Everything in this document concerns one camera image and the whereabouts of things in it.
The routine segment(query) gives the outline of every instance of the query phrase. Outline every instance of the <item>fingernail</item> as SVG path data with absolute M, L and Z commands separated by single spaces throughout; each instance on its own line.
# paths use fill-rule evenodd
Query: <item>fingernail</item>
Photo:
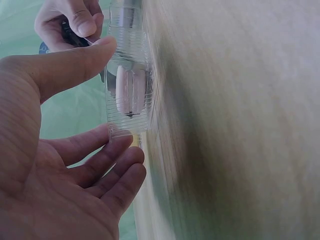
M 99 39 L 98 41 L 95 41 L 93 45 L 107 45 L 112 41 L 115 41 L 115 38 L 113 36 L 106 36 Z
M 80 37 L 88 37 L 94 34 L 97 30 L 97 26 L 93 21 L 85 21 L 81 23 L 78 27 L 78 32 Z

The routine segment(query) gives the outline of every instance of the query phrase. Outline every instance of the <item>transparent plastic box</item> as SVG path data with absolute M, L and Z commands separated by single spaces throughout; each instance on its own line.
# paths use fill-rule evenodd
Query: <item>transparent plastic box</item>
M 117 41 L 104 76 L 110 140 L 148 129 L 152 105 L 152 64 L 140 0 L 115 0 L 107 35 Z

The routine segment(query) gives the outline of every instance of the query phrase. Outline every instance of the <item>dark object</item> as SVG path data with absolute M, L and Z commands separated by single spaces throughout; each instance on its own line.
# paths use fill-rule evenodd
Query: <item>dark object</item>
M 39 54 L 48 54 L 50 52 L 48 46 L 42 42 L 40 47 L 39 47 Z
M 62 24 L 62 37 L 68 43 L 76 48 L 88 47 L 89 43 L 82 37 L 77 36 L 74 31 L 71 30 L 68 20 L 63 20 Z

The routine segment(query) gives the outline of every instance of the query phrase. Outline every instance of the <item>palm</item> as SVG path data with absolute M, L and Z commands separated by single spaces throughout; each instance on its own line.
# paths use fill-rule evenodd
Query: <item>palm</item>
M 109 142 L 104 124 L 39 139 L 40 103 L 98 74 L 115 49 L 113 40 L 109 45 L 0 62 L 0 237 L 119 237 L 119 219 L 146 174 L 142 150 L 128 149 L 132 136 Z M 101 147 L 85 164 L 67 168 Z
M 102 200 L 77 185 L 48 143 L 39 143 L 23 197 L 22 204 L 16 203 L 20 204 L 17 208 L 23 207 L 19 214 L 29 216 L 33 230 L 42 239 L 118 238 L 117 217 Z

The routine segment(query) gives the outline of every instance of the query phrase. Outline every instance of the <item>green background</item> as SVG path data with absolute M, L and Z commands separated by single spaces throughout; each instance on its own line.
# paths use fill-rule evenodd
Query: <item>green background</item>
M 42 40 L 34 31 L 34 21 L 43 2 L 0 0 L 0 58 L 38 54 Z M 108 12 L 110 0 L 99 3 Z M 68 137 L 105 123 L 106 101 L 100 76 L 55 95 L 42 105 L 41 110 L 41 138 Z M 137 239 L 132 206 L 121 218 L 119 231 L 121 240 Z

